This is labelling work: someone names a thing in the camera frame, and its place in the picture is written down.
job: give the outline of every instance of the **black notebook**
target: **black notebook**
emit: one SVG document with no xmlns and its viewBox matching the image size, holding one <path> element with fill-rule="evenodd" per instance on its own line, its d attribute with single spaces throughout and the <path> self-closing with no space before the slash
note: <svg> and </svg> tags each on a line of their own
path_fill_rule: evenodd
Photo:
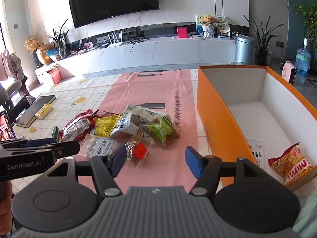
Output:
<svg viewBox="0 0 317 238">
<path fill-rule="evenodd" d="M 44 106 L 44 104 L 50 104 L 54 99 L 55 95 L 39 97 L 34 103 L 21 115 L 16 121 L 16 125 L 24 128 L 30 127 L 35 121 L 35 114 Z"/>
</svg>

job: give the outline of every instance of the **gray wall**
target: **gray wall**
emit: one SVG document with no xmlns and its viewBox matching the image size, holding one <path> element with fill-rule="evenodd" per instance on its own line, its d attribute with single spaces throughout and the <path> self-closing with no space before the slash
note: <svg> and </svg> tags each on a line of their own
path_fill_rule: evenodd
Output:
<svg viewBox="0 0 317 238">
<path fill-rule="evenodd" d="M 4 13 L 7 19 L 7 31 L 10 35 L 12 48 L 21 59 L 24 74 L 28 77 L 26 81 L 26 85 L 28 86 L 36 81 L 37 77 L 34 72 L 36 66 L 33 57 L 24 46 L 24 41 L 30 35 L 24 0 L 4 0 Z M 17 29 L 14 29 L 14 24 L 18 24 Z"/>
<path fill-rule="evenodd" d="M 269 27 L 276 27 L 280 24 L 286 23 L 284 26 L 276 29 L 273 34 L 280 34 L 282 36 L 273 38 L 269 43 L 269 48 L 274 57 L 283 58 L 280 47 L 276 47 L 276 41 L 287 43 L 288 32 L 288 1 L 287 0 L 249 0 L 250 14 L 256 21 L 258 27 L 266 24 L 270 14 L 272 15 Z"/>
<path fill-rule="evenodd" d="M 317 0 L 289 0 L 290 5 L 293 4 L 309 4 L 317 2 Z M 304 17 L 301 15 L 295 15 L 296 10 L 290 6 L 289 10 L 289 27 L 288 27 L 288 41 L 286 58 L 293 58 L 296 56 L 296 51 L 303 46 L 305 37 Z"/>
</svg>

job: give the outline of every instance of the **trash can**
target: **trash can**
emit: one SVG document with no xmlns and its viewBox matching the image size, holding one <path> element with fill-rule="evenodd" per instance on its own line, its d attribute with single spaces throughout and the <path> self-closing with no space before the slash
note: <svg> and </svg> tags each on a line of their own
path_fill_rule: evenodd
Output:
<svg viewBox="0 0 317 238">
<path fill-rule="evenodd" d="M 235 39 L 236 59 L 235 62 L 241 62 L 247 65 L 254 65 L 256 60 L 256 39 L 248 36 L 237 36 Z"/>
</svg>

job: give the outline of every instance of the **black round joint cover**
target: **black round joint cover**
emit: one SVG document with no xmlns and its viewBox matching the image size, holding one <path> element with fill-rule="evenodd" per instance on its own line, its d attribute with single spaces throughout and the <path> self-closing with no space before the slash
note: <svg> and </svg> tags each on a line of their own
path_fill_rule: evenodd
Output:
<svg viewBox="0 0 317 238">
<path fill-rule="evenodd" d="M 213 205 L 229 224 L 263 234 L 292 227 L 300 211 L 297 197 L 286 187 L 255 177 L 223 188 L 215 195 Z"/>
<path fill-rule="evenodd" d="M 40 179 L 12 201 L 13 217 L 21 226 L 38 232 L 60 232 L 84 223 L 97 210 L 96 195 L 75 180 Z"/>
</svg>

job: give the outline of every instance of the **power outlet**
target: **power outlet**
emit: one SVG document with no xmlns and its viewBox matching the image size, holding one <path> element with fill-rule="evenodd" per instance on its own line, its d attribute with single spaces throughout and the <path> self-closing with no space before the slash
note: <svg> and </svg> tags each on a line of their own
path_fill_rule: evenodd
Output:
<svg viewBox="0 0 317 238">
<path fill-rule="evenodd" d="M 276 46 L 277 47 L 284 47 L 284 42 L 281 42 L 281 41 L 276 41 Z"/>
<path fill-rule="evenodd" d="M 98 44 L 103 43 L 104 39 L 105 39 L 106 41 L 109 41 L 108 36 L 103 36 L 103 37 L 97 37 L 97 43 L 98 43 Z"/>
</svg>

